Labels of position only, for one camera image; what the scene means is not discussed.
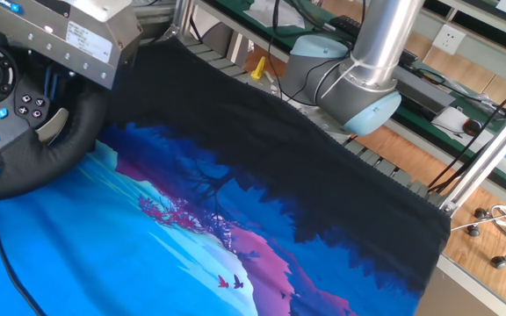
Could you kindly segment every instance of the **bird print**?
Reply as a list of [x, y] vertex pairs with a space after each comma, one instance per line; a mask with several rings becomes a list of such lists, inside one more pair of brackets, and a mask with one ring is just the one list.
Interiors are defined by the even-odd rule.
[[234, 275], [234, 279], [234, 289], [243, 288], [243, 283], [239, 281], [239, 278], [236, 275]]
[[218, 287], [227, 289], [229, 287], [229, 283], [226, 282], [221, 276], [218, 276], [218, 278], [220, 279], [220, 285], [218, 285]]

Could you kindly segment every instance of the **blue button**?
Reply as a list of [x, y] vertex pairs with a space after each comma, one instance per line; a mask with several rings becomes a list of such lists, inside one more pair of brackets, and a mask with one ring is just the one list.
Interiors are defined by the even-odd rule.
[[1, 109], [0, 110], [0, 119], [7, 118], [7, 115], [9, 115], [9, 112], [7, 111], [7, 109]]

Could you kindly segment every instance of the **white shelf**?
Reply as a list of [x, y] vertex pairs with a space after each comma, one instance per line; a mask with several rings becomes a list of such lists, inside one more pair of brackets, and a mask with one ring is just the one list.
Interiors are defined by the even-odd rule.
[[473, 18], [479, 19], [483, 23], [487, 23], [499, 30], [506, 32], [506, 20], [496, 17], [495, 15], [488, 13], [480, 8], [477, 8], [471, 4], [465, 3], [462, 0], [438, 0], [441, 3], [450, 5], [452, 8], [461, 11]]

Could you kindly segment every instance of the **label sticker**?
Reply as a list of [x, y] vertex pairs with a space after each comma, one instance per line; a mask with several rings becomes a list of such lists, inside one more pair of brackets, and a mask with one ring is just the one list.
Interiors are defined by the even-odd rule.
[[102, 62], [111, 59], [112, 43], [75, 22], [68, 23], [66, 41]]

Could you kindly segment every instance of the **chair caster wheel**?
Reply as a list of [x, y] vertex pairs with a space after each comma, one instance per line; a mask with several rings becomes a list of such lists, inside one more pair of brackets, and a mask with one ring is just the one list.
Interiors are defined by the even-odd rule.
[[506, 266], [506, 259], [502, 256], [493, 257], [493, 259], [491, 259], [491, 265], [496, 269], [503, 269]]
[[477, 237], [480, 235], [480, 228], [477, 226], [468, 226], [467, 234], [469, 234], [472, 237]]
[[489, 215], [488, 211], [482, 208], [475, 209], [475, 212], [473, 213], [473, 216], [477, 219], [487, 217], [488, 215]]

